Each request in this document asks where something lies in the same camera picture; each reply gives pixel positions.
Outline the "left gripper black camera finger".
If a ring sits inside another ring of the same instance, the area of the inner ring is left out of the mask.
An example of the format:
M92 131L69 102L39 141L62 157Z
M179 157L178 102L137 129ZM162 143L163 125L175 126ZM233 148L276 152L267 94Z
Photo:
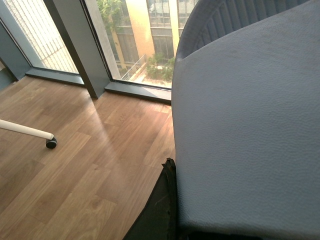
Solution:
M177 230L177 176L172 158L162 171L137 219L123 237L125 240L175 240Z

